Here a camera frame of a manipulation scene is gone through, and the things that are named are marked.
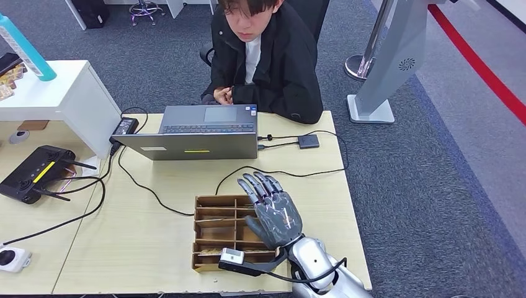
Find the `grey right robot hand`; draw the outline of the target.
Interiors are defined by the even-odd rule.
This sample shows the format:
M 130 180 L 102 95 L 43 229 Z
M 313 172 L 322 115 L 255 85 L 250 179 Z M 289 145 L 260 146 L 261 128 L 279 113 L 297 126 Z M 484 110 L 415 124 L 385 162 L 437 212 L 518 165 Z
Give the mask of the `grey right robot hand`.
M 290 195 L 272 176 L 259 171 L 237 179 L 256 215 L 244 217 L 246 225 L 270 250 L 287 246 L 302 236 L 303 223 Z

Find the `person's right hand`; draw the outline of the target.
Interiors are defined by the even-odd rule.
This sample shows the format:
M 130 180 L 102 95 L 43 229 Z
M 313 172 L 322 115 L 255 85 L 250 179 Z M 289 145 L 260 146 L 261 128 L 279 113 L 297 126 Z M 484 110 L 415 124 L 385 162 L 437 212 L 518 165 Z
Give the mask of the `person's right hand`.
M 213 97 L 217 103 L 222 105 L 233 104 L 232 87 L 216 88 L 213 92 Z

